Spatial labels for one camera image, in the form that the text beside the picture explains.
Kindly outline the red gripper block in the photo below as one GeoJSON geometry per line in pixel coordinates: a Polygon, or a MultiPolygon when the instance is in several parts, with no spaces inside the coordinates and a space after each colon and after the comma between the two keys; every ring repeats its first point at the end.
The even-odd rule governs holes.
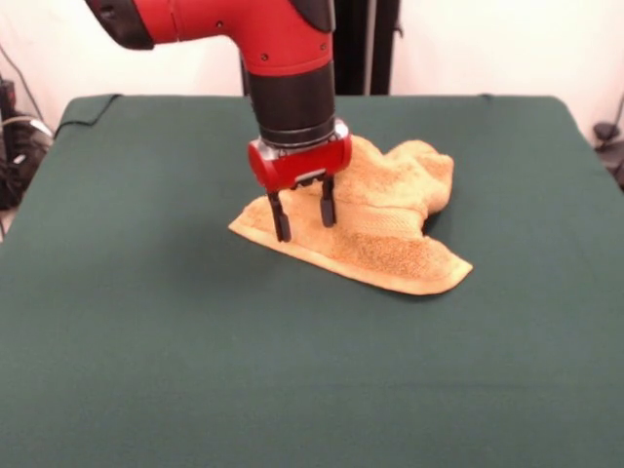
{"type": "MultiPolygon", "coordinates": [[[[345,170],[351,161],[352,139],[344,121],[337,119],[330,137],[312,146],[278,148],[261,138],[248,145],[250,167],[258,183],[266,191],[295,189],[309,180],[323,178],[320,202],[322,222],[331,228],[336,224],[333,198],[334,176],[345,170]]],[[[278,192],[267,198],[272,211],[275,234],[280,243],[292,238],[290,222],[278,192]]]]}

